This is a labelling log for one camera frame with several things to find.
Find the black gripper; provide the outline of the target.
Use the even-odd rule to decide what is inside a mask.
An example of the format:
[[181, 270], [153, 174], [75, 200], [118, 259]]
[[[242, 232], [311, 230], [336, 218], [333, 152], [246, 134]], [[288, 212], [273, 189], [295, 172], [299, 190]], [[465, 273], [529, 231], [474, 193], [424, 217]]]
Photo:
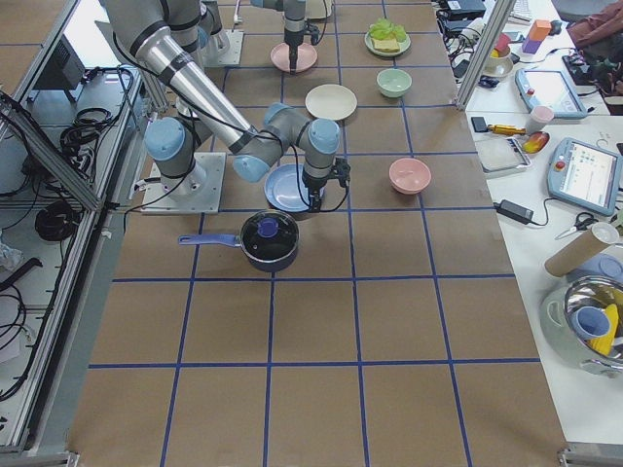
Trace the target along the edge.
[[321, 190], [333, 175], [333, 167], [331, 165], [322, 168], [317, 168], [310, 164], [304, 165], [302, 180], [308, 192], [309, 212], [319, 212], [321, 210]]
[[287, 43], [288, 46], [288, 59], [289, 59], [289, 73], [297, 74], [298, 73], [298, 51], [300, 44], [299, 43]]

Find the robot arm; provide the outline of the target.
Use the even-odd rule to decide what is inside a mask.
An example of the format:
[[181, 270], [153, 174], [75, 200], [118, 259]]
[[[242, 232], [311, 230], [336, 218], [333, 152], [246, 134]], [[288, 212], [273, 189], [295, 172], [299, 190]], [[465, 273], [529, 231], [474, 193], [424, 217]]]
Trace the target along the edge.
[[320, 211], [328, 181], [349, 188], [348, 163], [336, 155], [341, 131], [335, 122], [312, 120], [277, 103], [258, 130], [205, 74], [202, 51], [215, 45], [222, 30], [217, 2], [108, 1], [105, 9], [122, 51], [173, 90], [228, 147], [240, 178], [257, 182], [287, 150], [300, 149], [310, 212]]
[[289, 72], [294, 74], [298, 63], [298, 49], [309, 36], [313, 45], [319, 39], [319, 29], [306, 17], [306, 0], [251, 0], [257, 8], [275, 10], [284, 14], [284, 43], [288, 47]]

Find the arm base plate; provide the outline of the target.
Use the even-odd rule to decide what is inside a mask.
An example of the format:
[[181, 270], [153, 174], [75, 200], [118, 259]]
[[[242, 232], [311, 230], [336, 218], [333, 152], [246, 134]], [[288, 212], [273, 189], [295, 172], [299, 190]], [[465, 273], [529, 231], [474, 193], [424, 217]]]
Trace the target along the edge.
[[221, 29], [210, 35], [199, 29], [200, 56], [204, 68], [238, 67], [243, 44], [241, 30]]
[[194, 170], [177, 186], [177, 181], [162, 178], [153, 162], [150, 176], [158, 178], [144, 190], [140, 211], [152, 215], [216, 214], [219, 211], [226, 154], [195, 152]]

